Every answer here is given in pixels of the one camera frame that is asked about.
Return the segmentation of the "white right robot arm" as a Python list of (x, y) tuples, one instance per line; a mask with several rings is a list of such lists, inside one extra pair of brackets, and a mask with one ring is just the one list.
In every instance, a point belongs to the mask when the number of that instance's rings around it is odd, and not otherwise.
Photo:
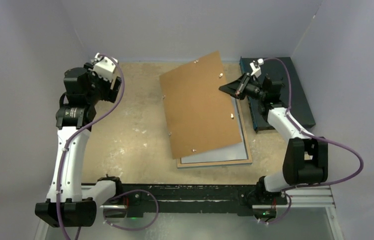
[(259, 180), (256, 199), (266, 204), (292, 186), (317, 185), (328, 178), (328, 144), (303, 128), (280, 100), (282, 82), (266, 77), (258, 83), (255, 76), (244, 73), (235, 80), (233, 97), (250, 97), (258, 101), (259, 113), (287, 142), (282, 170)]

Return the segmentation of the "brown backing board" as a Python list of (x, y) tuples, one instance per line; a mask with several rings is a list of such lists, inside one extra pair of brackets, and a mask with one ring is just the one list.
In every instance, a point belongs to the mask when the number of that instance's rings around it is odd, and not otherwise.
[(173, 159), (242, 141), (220, 53), (214, 51), (160, 75)]

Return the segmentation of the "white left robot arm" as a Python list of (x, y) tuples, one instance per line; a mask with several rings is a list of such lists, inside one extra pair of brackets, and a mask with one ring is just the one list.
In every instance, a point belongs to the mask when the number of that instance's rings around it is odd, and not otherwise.
[(152, 213), (237, 214), (248, 216), (247, 185), (185, 185), (123, 183), (105, 175), (82, 187), (83, 158), (95, 119), (95, 105), (107, 101), (119, 105), (124, 85), (118, 69), (102, 69), (90, 63), (64, 73), (65, 92), (56, 113), (58, 151), (51, 186), (35, 215), (53, 228), (91, 227), (98, 218), (108, 225), (116, 218), (141, 218)]

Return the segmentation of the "blue wooden picture frame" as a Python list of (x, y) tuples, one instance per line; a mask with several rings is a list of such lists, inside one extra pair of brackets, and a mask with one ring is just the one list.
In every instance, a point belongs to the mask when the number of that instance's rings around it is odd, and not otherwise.
[(180, 158), (177, 160), (178, 169), (250, 165), (253, 162), (240, 102), (233, 98), (232, 104), (236, 111), (234, 119), (238, 123), (242, 141), (234, 145)]

